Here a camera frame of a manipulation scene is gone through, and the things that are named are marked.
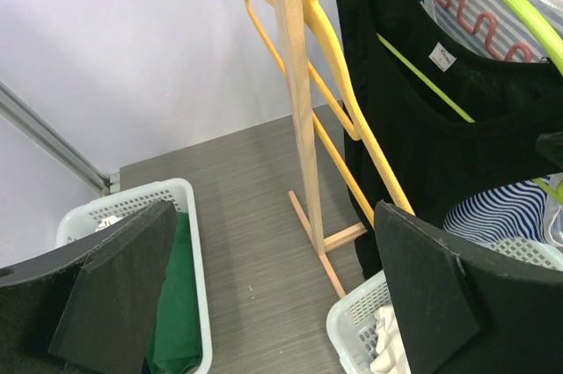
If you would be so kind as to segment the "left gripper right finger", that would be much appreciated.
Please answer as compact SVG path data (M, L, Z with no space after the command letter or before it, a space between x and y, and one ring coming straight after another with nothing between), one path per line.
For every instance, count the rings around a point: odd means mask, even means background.
M560 373L562 274L385 202L375 235L413 373Z

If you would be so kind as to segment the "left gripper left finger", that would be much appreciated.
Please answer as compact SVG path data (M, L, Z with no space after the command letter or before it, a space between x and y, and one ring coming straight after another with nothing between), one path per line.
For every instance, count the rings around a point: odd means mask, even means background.
M1 270L3 373L139 373L177 225L159 201Z

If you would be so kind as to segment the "black tank top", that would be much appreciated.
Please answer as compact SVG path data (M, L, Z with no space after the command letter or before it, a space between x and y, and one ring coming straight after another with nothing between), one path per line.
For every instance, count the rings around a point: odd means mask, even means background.
M418 0L336 0L347 67L369 127L414 213L476 243L557 245L536 151L562 130L562 77L457 43Z

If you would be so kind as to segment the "yellow plastic hanger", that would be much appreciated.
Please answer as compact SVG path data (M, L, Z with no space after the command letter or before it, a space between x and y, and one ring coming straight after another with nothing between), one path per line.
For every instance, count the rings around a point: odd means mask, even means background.
M257 29L261 39L264 41L267 49L270 51L274 60L279 65L282 74L286 75L282 58L280 57L274 46L274 43L269 39L265 29L257 18L251 6L250 0L244 1L248 15L251 18L251 21L253 22L255 28ZM274 6L274 0L264 1ZM339 120L340 124L345 129L347 134L351 136L353 140L360 141L365 146L366 150L369 152L369 159L376 167L377 174L382 176L384 186L388 190L391 198L398 200L398 203L396 205L398 205L404 211L407 211L408 213L414 215L413 208L408 201L405 192L400 186L397 177L391 169L390 163L385 157L383 150L377 142L374 134L370 132L365 116L362 115L359 103L355 97L340 41L338 39L338 36L336 35L335 30L333 29L329 18L326 16L325 11L322 9L319 0L301 0L301 3L303 6L304 23L313 33L323 53L325 54L325 58L329 63L331 72L333 73L340 98L343 100L343 103L345 105L351 105L351 109L346 110L345 113L335 95L329 90L324 79L318 74L311 61L308 61L310 80L313 81L321 94L324 96L329 107L333 110L334 114L336 115L337 119ZM351 173L350 165L345 163L344 158L337 151L335 145L333 144L328 134L325 132L325 129L320 123L317 116L313 117L313 122L315 126L315 132L321 139L323 145L331 156L331 159L336 164L340 175L345 180L347 186L351 187L354 198L360 204L362 213L369 219L370 225L373 226L374 206L370 205L367 200L365 194L365 192L367 192L366 187L364 189L361 189L357 182L357 176Z

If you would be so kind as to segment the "lime green hanger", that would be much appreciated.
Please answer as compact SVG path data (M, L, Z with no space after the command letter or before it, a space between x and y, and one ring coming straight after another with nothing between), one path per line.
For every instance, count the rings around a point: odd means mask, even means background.
M535 150L562 129L562 76L501 0L337 0L334 30L318 0L303 17L328 54L345 104L355 210L391 195L381 158L414 212L542 210L537 180L556 165Z

